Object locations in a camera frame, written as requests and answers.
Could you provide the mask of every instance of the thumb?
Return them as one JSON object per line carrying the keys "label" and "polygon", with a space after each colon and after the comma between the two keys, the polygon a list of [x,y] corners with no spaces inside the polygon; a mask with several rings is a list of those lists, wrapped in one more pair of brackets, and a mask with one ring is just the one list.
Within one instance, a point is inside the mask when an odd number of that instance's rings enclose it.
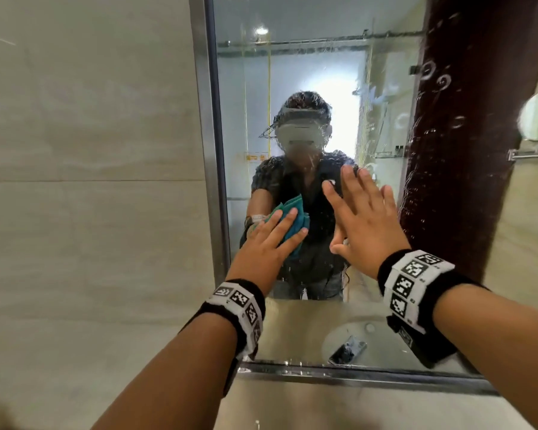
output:
{"label": "thumb", "polygon": [[341,255],[345,260],[349,261],[350,264],[354,264],[353,253],[350,246],[347,246],[345,244],[331,245],[331,253],[334,253],[335,255]]}

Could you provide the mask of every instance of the shower curtain rod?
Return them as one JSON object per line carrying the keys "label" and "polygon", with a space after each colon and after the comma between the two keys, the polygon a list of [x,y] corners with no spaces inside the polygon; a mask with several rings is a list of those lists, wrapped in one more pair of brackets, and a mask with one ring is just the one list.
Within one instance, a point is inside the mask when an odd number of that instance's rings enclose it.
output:
{"label": "shower curtain rod", "polygon": [[320,39],[297,39],[292,41],[252,41],[247,43],[225,41],[217,44],[217,48],[249,48],[264,45],[295,45],[295,44],[307,44],[307,43],[332,43],[332,42],[354,42],[354,41],[366,41],[369,39],[386,39],[386,38],[408,38],[415,36],[424,36],[424,31],[403,31],[401,33],[395,33],[388,31],[386,33],[363,33],[360,35],[351,36],[338,36],[336,38],[320,38]]}

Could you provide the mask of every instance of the dark wood door frame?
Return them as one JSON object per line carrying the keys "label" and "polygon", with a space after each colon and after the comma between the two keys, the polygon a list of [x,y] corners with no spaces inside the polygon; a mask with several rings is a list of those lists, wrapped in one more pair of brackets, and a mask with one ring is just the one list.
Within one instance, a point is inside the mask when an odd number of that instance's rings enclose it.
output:
{"label": "dark wood door frame", "polygon": [[413,247],[482,280],[538,82],[538,0],[429,0],[401,223]]}

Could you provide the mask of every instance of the short-sleeve shirt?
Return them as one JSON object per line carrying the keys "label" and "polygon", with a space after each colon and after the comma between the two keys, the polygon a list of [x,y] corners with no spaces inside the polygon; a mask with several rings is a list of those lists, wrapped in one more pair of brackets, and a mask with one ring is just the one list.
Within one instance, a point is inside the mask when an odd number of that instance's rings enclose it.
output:
{"label": "short-sleeve shirt", "polygon": [[264,188],[271,193],[274,205],[302,195],[303,209],[310,217],[308,235],[301,247],[297,260],[287,260],[287,269],[302,271],[302,277],[321,280],[325,274],[342,271],[346,262],[329,250],[333,238],[335,218],[333,208],[325,198],[322,183],[334,181],[337,193],[341,194],[341,166],[355,166],[354,160],[341,151],[325,152],[317,164],[316,175],[309,187],[305,186],[303,174],[284,155],[271,157],[259,165],[251,192]]}

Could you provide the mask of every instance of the phone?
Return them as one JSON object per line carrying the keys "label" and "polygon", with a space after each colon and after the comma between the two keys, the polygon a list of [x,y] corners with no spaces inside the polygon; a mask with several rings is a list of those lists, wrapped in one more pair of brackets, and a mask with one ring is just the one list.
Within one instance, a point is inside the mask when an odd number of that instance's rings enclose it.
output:
{"label": "phone", "polygon": [[359,341],[351,335],[335,353],[331,354],[329,363],[333,365],[349,365],[365,348],[365,341]]}

